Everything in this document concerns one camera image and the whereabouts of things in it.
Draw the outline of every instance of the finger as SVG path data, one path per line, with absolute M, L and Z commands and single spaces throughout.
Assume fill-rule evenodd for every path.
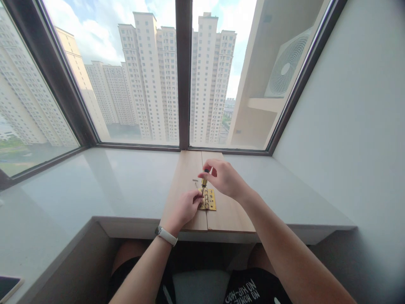
M 217 177 L 217 176 L 218 176 L 218 174 L 217 174 L 217 172 L 216 172 L 216 169 L 215 169 L 215 168 L 212 168 L 211 175 L 212 175 L 212 176 L 214 176 L 214 177 Z
M 202 193 L 198 189 L 190 190 L 189 192 L 187 192 L 187 195 L 191 198 L 202 197 Z
M 204 178 L 204 179 L 208 180 L 211 184 L 212 184 L 213 182 L 215 182 L 215 180 L 217 179 L 217 177 L 212 176 L 211 174 L 206 173 L 206 172 L 201 172 L 201 173 L 198 175 L 198 177 L 199 177 L 199 178 Z
M 200 205 L 203 202 L 203 198 L 195 198 L 193 201 L 193 205 Z
M 204 166 L 202 166 L 202 170 L 204 171 L 205 169 L 208 169 L 208 170 L 211 171 L 211 168 L 212 168 L 212 167 L 214 167 L 214 168 L 215 168 L 215 167 L 218 167 L 218 165 L 219 165 L 221 162 L 223 162 L 223 161 L 222 161 L 222 160 L 215 159 L 215 158 L 209 158 L 209 159 L 206 160 Z

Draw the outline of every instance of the forearm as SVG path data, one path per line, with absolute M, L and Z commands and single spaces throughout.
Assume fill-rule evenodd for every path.
M 254 190 L 238 199 L 293 303 L 354 303 L 349 293 Z
M 110 304 L 154 303 L 172 246 L 156 237 L 126 277 Z

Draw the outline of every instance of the cloud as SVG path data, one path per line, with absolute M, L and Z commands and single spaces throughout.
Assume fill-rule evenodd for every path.
M 234 30 L 238 34 L 236 42 L 248 40 L 256 1 L 240 0 L 235 5 L 222 5 L 219 3 L 219 7 L 222 11 L 222 22 L 219 22 L 219 31 Z
M 147 2 L 147 7 L 155 15 L 157 27 L 176 27 L 176 3 L 174 0 Z
M 226 95 L 227 98 L 236 98 L 236 94 L 238 92 L 239 81 L 240 81 L 240 74 L 239 75 L 231 74 L 229 76 L 228 90 L 227 90 L 227 95 Z
M 75 36 L 82 57 L 104 62 L 120 62 L 123 54 L 118 54 L 111 43 L 110 29 L 95 20 L 79 21 L 72 7 L 63 0 L 45 0 L 46 9 L 52 23 Z
M 198 31 L 198 16 L 204 12 L 212 12 L 218 4 L 218 0 L 198 0 L 193 1 L 193 29 Z
M 65 0 L 44 0 L 55 26 L 75 36 L 83 60 L 99 60 L 112 65 L 124 61 L 118 23 L 134 25 L 133 11 L 151 12 L 157 26 L 176 27 L 175 0 L 71 0 L 77 12 Z M 213 12 L 218 16 L 218 28 L 237 33 L 234 59 L 230 72 L 227 96 L 236 97 L 240 73 L 255 9 L 255 0 L 195 0 L 193 28 L 198 30 L 198 16 Z

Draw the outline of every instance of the air conditioner unit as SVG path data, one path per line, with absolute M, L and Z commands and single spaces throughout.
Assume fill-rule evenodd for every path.
M 264 97 L 284 98 L 310 34 L 311 28 L 281 45 Z

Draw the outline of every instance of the black shorts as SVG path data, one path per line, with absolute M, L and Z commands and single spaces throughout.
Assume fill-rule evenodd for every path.
M 127 275 L 138 262 L 140 257 L 132 258 L 123 263 L 110 278 L 107 292 L 107 303 L 121 286 Z M 173 277 L 166 267 L 160 283 L 155 303 L 176 303 Z M 242 271 L 233 271 L 228 282 L 224 299 L 225 304 L 241 303 L 291 303 L 280 280 L 261 268 L 250 268 Z

